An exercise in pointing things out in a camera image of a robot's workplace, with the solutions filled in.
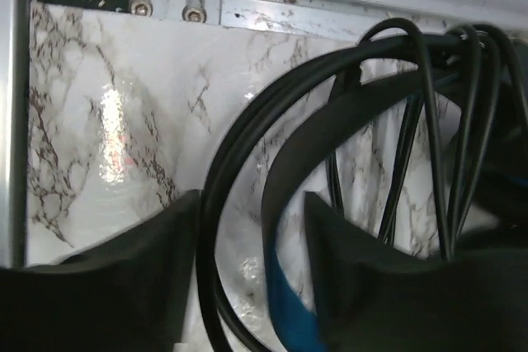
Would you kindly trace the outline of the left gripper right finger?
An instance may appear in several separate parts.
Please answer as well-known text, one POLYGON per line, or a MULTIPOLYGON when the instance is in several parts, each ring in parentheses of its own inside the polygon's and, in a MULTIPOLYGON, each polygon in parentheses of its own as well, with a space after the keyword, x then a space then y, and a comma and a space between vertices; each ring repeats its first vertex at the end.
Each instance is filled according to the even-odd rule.
POLYGON ((452 261, 409 256, 304 197, 318 327, 331 351, 524 351, 527 231, 471 232, 452 261))

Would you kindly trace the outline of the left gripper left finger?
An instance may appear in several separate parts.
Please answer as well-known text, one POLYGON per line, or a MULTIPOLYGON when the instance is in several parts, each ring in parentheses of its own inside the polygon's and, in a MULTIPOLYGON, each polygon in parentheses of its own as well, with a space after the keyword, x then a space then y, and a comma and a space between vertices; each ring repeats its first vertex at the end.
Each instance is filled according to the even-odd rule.
POLYGON ((170 351, 182 337, 200 192, 57 265, 1 272, 4 351, 170 351))

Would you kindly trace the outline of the black blue headphones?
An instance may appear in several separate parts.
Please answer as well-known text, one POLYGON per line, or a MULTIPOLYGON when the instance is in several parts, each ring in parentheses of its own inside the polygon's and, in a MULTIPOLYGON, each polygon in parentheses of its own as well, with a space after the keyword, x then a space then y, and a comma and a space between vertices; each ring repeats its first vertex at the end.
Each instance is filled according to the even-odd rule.
POLYGON ((264 345, 232 309, 219 280, 215 243, 229 192, 254 146, 299 99, 327 79, 328 102, 285 141, 261 204, 271 323, 289 351, 323 343, 305 233, 304 197, 320 196, 343 218, 337 149, 376 117, 406 105, 378 240, 394 247, 396 208, 414 135, 427 121, 439 253, 452 261, 463 236, 527 231, 527 98, 522 47, 496 26, 423 34, 403 18, 373 26, 352 48, 310 60, 275 80, 236 119, 219 146, 202 198, 196 275, 200 310, 216 351, 232 332, 251 351, 264 345))

